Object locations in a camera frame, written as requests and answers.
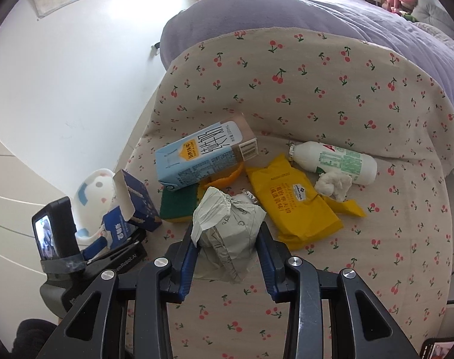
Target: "pink stuffed toy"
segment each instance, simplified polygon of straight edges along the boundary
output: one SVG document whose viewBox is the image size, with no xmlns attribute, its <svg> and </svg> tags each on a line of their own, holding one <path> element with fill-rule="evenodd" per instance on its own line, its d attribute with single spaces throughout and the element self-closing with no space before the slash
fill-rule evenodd
<svg viewBox="0 0 454 359">
<path fill-rule="evenodd" d="M 400 15 L 400 8 L 405 7 L 413 10 L 418 4 L 418 0 L 386 0 L 382 7 L 388 12 L 393 12 Z"/>
</svg>

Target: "purple blanket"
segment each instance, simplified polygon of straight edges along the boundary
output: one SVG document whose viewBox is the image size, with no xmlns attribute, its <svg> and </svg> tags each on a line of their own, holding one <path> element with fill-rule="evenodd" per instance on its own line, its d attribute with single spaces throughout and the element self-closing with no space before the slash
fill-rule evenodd
<svg viewBox="0 0 454 359">
<path fill-rule="evenodd" d="M 200 0 L 164 27 L 165 68 L 189 47 L 252 28 L 297 27 L 388 47 L 432 76 L 454 105 L 454 52 L 398 15 L 363 0 Z"/>
</svg>

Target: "foil lid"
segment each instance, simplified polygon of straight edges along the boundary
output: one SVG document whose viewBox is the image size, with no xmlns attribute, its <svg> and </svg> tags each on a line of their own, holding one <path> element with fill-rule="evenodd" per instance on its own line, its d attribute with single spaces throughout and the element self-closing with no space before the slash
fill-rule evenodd
<svg viewBox="0 0 454 359">
<path fill-rule="evenodd" d="M 289 162 L 293 161 L 293 152 L 295 151 L 295 145 L 290 144 L 290 148 L 288 149 L 288 160 Z"/>
<path fill-rule="evenodd" d="M 259 204 L 259 200 L 257 200 L 252 192 L 248 191 L 247 189 L 242 189 L 242 193 L 245 194 L 250 201 L 252 201 L 252 204 Z"/>
</svg>

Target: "crumpled tissue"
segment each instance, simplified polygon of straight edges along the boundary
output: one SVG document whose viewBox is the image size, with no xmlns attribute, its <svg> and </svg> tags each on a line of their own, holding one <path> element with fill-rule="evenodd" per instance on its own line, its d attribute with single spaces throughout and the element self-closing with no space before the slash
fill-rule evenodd
<svg viewBox="0 0 454 359">
<path fill-rule="evenodd" d="M 334 170 L 319 176 L 315 190 L 323 196 L 330 197 L 333 195 L 336 201 L 343 202 L 347 198 L 351 183 L 352 180 L 348 174 Z"/>
<path fill-rule="evenodd" d="M 193 214 L 192 241 L 202 247 L 194 277 L 239 283 L 252 267 L 266 212 L 210 187 Z"/>
</svg>

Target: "white label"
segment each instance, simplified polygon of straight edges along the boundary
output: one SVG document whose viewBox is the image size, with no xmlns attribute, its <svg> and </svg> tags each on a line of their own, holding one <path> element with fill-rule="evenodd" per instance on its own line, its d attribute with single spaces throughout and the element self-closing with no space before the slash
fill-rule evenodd
<svg viewBox="0 0 454 359">
<path fill-rule="evenodd" d="M 237 124 L 233 121 L 228 121 L 198 134 L 195 139 L 200 155 L 206 155 L 223 147 L 238 144 L 243 137 Z"/>
<path fill-rule="evenodd" d="M 307 199 L 305 188 L 301 184 L 297 183 L 293 185 L 292 188 L 293 194 L 295 195 L 295 197 L 297 197 L 298 201 L 305 201 Z"/>
<path fill-rule="evenodd" d="M 254 156 L 259 154 L 259 147 L 257 146 L 256 138 L 239 144 L 238 147 L 240 148 L 244 161 L 252 159 Z"/>
</svg>

